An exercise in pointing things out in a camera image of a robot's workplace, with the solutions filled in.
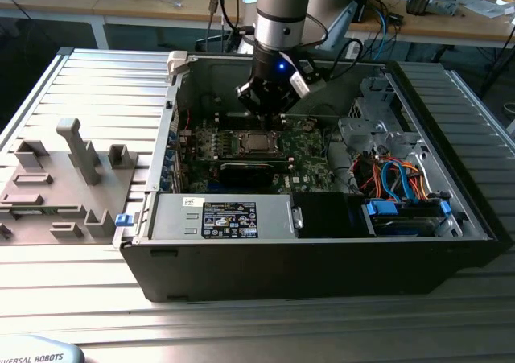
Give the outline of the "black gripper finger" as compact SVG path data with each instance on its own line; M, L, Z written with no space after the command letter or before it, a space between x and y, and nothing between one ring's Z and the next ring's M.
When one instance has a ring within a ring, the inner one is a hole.
M295 92L288 92L285 96L274 99L270 103L268 129L273 130L278 124L277 120L280 118L280 114L286 113L299 101L299 99L299 95Z
M254 90L252 80L236 87L237 99L239 102L258 119L263 130L270 129L270 116L268 109L264 106L258 93Z

